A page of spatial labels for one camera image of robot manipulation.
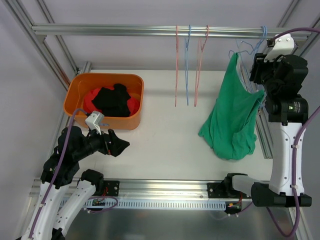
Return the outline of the black tank top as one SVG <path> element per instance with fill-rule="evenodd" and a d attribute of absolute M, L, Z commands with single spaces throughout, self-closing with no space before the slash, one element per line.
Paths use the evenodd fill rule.
<path fill-rule="evenodd" d="M 91 102 L 105 117 L 129 117 L 127 101 L 130 98 L 126 86 L 116 83 L 113 89 L 102 87 Z"/>

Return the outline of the red tank top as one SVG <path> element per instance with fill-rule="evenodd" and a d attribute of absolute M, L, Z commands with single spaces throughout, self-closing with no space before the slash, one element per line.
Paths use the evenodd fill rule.
<path fill-rule="evenodd" d="M 97 111 L 102 113 L 101 110 L 97 109 L 93 103 L 92 100 L 95 98 L 95 96 L 98 94 L 98 92 L 100 91 L 100 88 L 95 88 L 93 90 L 90 90 L 83 98 L 83 109 L 88 112 L 88 113 L 92 113 L 93 111 Z M 127 101 L 127 106 L 130 110 L 130 116 L 134 115 L 140 107 L 140 101 L 137 100 L 136 98 L 133 97 L 132 94 L 129 93 L 129 95 L 131 96 L 131 98 Z"/>

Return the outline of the pink hanger with black top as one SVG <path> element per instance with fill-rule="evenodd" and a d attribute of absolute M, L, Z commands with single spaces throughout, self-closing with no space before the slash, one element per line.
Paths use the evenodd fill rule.
<path fill-rule="evenodd" d="M 197 60 L 196 60 L 196 73 L 195 73 L 195 88 L 194 88 L 194 107 L 198 104 L 198 95 L 199 95 L 199 85 L 200 85 L 200 75 L 201 75 L 201 68 L 202 68 L 202 59 L 204 54 L 204 49 L 209 37 L 209 26 L 206 26 L 206 33 L 204 42 L 202 39 L 198 39 L 197 43 Z"/>

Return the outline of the blue wire hanger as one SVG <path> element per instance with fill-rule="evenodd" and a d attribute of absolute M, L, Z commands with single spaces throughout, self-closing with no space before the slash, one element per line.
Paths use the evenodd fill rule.
<path fill-rule="evenodd" d="M 184 39 L 184 76 L 185 76 L 185 95 L 186 105 L 189 106 L 189 44 L 191 38 L 191 26 L 188 26 L 188 34 Z"/>

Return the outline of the pink wire hanger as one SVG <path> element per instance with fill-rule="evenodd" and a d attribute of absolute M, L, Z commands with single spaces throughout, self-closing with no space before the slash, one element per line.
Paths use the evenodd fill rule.
<path fill-rule="evenodd" d="M 179 30 L 178 30 L 178 25 L 176 25 L 175 26 L 175 92 L 174 92 L 174 107 L 177 107 L 178 83 L 179 83 Z"/>

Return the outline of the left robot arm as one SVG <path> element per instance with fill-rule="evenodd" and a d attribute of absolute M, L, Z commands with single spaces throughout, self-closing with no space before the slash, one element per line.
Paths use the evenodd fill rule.
<path fill-rule="evenodd" d="M 117 157 L 130 143 L 120 139 L 112 129 L 98 133 L 90 130 L 83 135 L 78 126 L 66 127 L 57 140 L 53 154 L 44 163 L 40 177 L 40 192 L 34 212 L 21 240 L 63 240 L 83 205 L 92 196 L 106 193 L 104 175 L 93 169 L 85 170 L 76 189 L 61 205 L 79 162 L 99 152 Z"/>

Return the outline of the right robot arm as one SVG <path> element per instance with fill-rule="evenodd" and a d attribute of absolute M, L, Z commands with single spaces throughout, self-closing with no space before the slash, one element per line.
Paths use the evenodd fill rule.
<path fill-rule="evenodd" d="M 279 54 L 268 60 L 257 53 L 249 80 L 262 85 L 266 92 L 273 141 L 273 162 L 268 182 L 244 173 L 229 173 L 224 178 L 223 193 L 235 198 L 249 196 L 257 207 L 310 207 L 312 197 L 305 194 L 302 181 L 302 144 L 309 105 L 299 91 L 308 74 L 308 62 L 294 54 Z"/>

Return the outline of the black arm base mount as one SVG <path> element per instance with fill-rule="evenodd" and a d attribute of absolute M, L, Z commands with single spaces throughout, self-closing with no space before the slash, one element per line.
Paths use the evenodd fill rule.
<path fill-rule="evenodd" d="M 120 191 L 120 181 L 104 180 L 102 188 L 102 196 L 118 197 Z"/>

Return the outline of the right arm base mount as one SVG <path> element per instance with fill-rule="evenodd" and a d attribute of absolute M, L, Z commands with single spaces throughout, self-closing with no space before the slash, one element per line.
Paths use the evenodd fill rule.
<path fill-rule="evenodd" d="M 227 190 L 225 184 L 222 182 L 207 182 L 207 196 L 209 199 L 251 199 L 245 193 L 236 190 Z"/>

